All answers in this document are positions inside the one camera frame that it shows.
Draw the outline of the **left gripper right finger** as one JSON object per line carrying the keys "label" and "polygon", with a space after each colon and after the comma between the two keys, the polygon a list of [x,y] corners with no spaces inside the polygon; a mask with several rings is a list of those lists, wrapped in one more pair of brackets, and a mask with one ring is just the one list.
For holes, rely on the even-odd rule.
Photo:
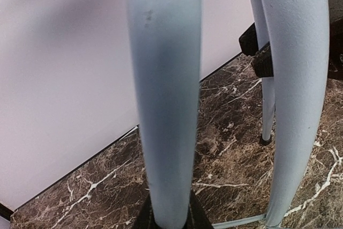
{"label": "left gripper right finger", "polygon": [[190,193],[190,203],[188,208],[187,228],[213,229],[213,226],[206,216],[194,191]]}

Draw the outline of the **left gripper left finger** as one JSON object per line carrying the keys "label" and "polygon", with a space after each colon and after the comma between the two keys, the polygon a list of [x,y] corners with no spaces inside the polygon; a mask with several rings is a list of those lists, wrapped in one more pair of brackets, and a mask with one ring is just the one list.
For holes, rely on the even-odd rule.
{"label": "left gripper left finger", "polygon": [[155,229],[157,225],[154,220],[150,195],[141,206],[140,212],[135,220],[135,229]]}

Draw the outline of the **light blue music stand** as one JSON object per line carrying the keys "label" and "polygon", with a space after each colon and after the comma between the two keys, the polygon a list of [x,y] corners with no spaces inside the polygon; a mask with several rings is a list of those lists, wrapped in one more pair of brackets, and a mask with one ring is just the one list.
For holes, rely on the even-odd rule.
{"label": "light blue music stand", "polygon": [[[251,0],[271,45],[276,115],[267,227],[278,226],[304,175],[322,113],[328,0]],[[155,222],[187,220],[197,131],[202,0],[127,0],[140,135]]]}

